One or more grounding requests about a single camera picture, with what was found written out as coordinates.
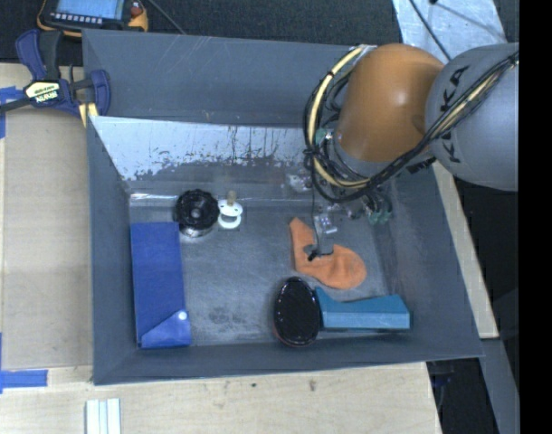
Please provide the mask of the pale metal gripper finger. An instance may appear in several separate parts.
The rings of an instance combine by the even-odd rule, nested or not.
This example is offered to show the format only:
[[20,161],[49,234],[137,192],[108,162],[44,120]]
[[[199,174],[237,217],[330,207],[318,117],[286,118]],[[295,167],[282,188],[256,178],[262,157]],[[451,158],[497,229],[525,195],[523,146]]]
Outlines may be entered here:
[[313,241],[307,246],[308,261],[334,253],[334,235],[337,231],[328,215],[320,213],[312,217]]

